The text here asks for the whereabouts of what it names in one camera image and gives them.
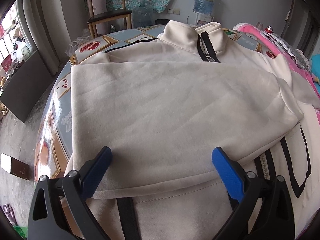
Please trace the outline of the pink floral blanket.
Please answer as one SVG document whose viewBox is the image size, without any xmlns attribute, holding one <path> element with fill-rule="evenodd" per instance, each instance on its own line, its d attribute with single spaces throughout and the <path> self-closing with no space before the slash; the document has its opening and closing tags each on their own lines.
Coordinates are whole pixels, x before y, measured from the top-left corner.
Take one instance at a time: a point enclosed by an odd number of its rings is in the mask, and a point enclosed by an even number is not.
<svg viewBox="0 0 320 240">
<path fill-rule="evenodd" d="M 273 57 L 283 55 L 290 69 L 306 79 L 319 98 L 319 91 L 314 84 L 313 75 L 311 74 L 310 63 L 301 50 L 293 49 L 282 37 L 274 33 L 271 28 L 260 30 L 249 23 L 243 22 L 234 26 L 233 30 L 257 38 L 258 42 L 268 49 L 265 51 L 266 55 L 273 55 Z"/>
</svg>

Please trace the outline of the small brown white box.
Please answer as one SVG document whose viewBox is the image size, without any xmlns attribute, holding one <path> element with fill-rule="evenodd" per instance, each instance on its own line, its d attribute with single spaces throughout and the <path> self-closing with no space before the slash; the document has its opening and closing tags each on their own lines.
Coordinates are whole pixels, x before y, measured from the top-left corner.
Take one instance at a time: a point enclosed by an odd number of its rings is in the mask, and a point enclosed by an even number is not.
<svg viewBox="0 0 320 240">
<path fill-rule="evenodd" d="M 8 174 L 18 178 L 30 179 L 29 165 L 4 153 L 1 153 L 1 168 Z"/>
</svg>

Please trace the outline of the grey curtain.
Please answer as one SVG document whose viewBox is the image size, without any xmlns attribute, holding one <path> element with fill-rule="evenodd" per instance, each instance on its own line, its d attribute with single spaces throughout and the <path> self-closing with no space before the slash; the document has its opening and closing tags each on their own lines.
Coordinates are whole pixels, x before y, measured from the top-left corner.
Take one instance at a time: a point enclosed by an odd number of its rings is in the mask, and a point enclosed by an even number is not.
<svg viewBox="0 0 320 240">
<path fill-rule="evenodd" d="M 38 51 L 51 75 L 66 59 L 71 43 L 61 0 L 16 0 L 18 21 L 27 45 Z"/>
</svg>

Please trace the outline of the grey lace pillow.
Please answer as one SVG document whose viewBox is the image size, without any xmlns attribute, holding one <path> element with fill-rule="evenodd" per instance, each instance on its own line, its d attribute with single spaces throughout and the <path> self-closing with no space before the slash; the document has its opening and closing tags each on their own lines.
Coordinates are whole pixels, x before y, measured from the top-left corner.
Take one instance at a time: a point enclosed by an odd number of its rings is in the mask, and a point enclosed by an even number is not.
<svg viewBox="0 0 320 240">
<path fill-rule="evenodd" d="M 265 32 L 265 35 L 272 42 L 284 49 L 300 69 L 306 70 L 309 73 L 311 72 L 311 64 L 301 50 L 292 48 L 290 44 L 288 44 L 282 37 L 275 33 Z"/>
</svg>

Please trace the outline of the patterned bed sheet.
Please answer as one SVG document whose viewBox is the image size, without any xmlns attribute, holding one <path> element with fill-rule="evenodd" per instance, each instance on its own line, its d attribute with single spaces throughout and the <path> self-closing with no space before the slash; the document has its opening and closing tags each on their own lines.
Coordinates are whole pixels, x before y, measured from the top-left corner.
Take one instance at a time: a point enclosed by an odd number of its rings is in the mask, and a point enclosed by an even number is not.
<svg viewBox="0 0 320 240">
<path fill-rule="evenodd" d="M 221 147 L 264 178 L 270 145 L 285 131 L 276 62 L 246 49 L 212 22 L 170 21 L 157 38 L 98 52 L 71 68 L 72 155 L 79 170 L 107 146 L 100 191 L 212 180 Z"/>
</svg>

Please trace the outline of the blue water jug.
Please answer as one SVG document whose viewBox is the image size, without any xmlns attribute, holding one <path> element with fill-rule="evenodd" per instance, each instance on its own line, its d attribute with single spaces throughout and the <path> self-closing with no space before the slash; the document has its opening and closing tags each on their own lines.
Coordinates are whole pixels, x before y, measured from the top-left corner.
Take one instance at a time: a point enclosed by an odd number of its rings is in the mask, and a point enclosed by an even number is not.
<svg viewBox="0 0 320 240">
<path fill-rule="evenodd" d="M 193 12 L 201 15 L 212 16 L 215 0 L 194 0 Z"/>
</svg>

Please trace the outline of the cream jacket with black trim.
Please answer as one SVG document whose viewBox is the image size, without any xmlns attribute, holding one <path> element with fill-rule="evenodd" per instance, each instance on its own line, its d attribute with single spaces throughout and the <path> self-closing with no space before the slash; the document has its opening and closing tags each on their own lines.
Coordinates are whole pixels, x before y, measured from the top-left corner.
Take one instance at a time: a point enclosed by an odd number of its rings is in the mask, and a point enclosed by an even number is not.
<svg viewBox="0 0 320 240">
<path fill-rule="evenodd" d="M 284 55 L 249 50 L 219 23 L 170 21 L 154 40 L 88 57 L 71 68 L 71 106 L 68 170 L 112 151 L 87 201 L 111 239 L 124 239 L 119 201 L 141 239 L 212 239 L 235 205 L 216 147 L 260 178 L 285 178 L 293 237 L 316 218 L 319 95 Z"/>
</svg>

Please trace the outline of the wooden chair with black seat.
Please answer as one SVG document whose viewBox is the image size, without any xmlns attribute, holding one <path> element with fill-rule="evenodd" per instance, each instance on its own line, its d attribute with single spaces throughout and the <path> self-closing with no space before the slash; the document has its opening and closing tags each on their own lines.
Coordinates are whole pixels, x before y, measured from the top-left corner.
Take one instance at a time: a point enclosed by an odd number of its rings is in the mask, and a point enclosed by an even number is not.
<svg viewBox="0 0 320 240">
<path fill-rule="evenodd" d="M 126 0 L 121 0 L 122 1 L 122 8 L 121 9 L 116 9 L 116 10 L 110 10 L 107 12 L 102 12 L 97 15 L 93 14 L 93 2 L 92 0 L 87 0 L 88 8 L 89 8 L 89 15 L 90 18 L 87 21 L 89 32 L 91 34 L 92 38 L 97 38 L 98 37 L 98 32 L 96 25 L 105 23 L 105 22 L 110 22 L 118 19 L 123 19 L 124 20 L 124 27 L 125 29 L 131 29 L 132 28 L 132 11 L 129 9 L 126 9 Z"/>
</svg>

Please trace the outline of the black low cabinet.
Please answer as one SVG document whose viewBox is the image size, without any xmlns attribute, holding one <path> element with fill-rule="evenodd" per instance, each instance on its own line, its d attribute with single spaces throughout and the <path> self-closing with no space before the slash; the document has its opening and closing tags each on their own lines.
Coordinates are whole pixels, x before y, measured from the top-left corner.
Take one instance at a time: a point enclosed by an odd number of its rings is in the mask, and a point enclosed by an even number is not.
<svg viewBox="0 0 320 240">
<path fill-rule="evenodd" d="M 53 77 L 45 66 L 38 51 L 34 51 L 22 66 L 5 82 L 1 103 L 25 122 L 49 85 Z"/>
</svg>

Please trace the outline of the white cylindrical box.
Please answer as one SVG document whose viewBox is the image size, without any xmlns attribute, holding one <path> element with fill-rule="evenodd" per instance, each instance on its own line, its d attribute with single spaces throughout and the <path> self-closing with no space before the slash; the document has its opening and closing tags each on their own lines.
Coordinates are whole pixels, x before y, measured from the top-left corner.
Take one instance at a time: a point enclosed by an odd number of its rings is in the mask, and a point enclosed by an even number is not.
<svg viewBox="0 0 320 240">
<path fill-rule="evenodd" d="M 107 11 L 106 0 L 92 0 L 91 4 L 88 5 L 89 15 L 94 16 Z"/>
</svg>

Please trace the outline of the white water dispenser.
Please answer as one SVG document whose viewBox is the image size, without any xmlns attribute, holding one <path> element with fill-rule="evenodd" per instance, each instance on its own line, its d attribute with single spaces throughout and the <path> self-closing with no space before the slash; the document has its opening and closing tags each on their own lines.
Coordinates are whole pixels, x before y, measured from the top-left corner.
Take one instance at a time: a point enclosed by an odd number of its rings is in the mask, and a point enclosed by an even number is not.
<svg viewBox="0 0 320 240">
<path fill-rule="evenodd" d="M 214 20 L 214 16 L 208 16 L 205 14 L 199 14 L 197 12 L 194 12 L 195 14 L 195 25 L 196 26 L 202 26 L 205 25 L 207 23 L 213 22 Z"/>
</svg>

